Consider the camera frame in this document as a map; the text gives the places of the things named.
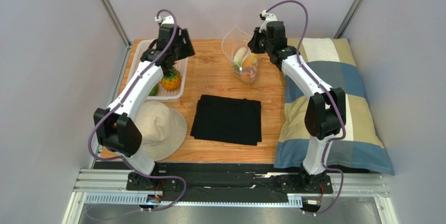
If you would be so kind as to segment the clear zip top bag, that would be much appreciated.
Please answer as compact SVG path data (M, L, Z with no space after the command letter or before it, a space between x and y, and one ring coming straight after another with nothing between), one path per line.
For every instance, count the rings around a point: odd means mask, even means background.
M245 84L255 81L258 70L257 55L248 47L252 36L234 26L223 38L221 49L231 64L233 73Z

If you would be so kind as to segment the fake pineapple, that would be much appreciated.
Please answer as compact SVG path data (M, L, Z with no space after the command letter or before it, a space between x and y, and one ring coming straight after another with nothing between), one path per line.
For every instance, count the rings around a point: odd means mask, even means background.
M169 69L161 80L161 85L168 91L174 91L180 88L182 77L179 70L175 67Z

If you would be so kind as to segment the fake mango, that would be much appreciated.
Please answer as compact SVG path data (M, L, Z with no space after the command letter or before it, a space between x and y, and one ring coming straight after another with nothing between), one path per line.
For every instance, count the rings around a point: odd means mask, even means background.
M149 93L149 96L157 96L159 91L159 86L156 84Z

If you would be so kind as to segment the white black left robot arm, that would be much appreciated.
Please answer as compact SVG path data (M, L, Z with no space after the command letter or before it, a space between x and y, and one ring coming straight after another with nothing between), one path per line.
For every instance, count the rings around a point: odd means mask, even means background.
M122 93L105 109L94 112L94 134L99 145L117 153L131 166L130 182L146 189L161 184L159 166L142 149L136 118L152 89L176 61L195 54L186 28L167 24L142 53L138 67Z

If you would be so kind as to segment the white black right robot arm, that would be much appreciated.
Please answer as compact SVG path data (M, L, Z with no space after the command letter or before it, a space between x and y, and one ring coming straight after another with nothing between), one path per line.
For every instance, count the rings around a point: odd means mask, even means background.
M327 175L327 158L332 142L345 130L345 91L332 88L304 61L298 49L288 44L282 21L269 21L254 29L248 47L255 54L266 53L270 62L288 76L308 101L305 127L310 135L297 184L304 192L319 189Z

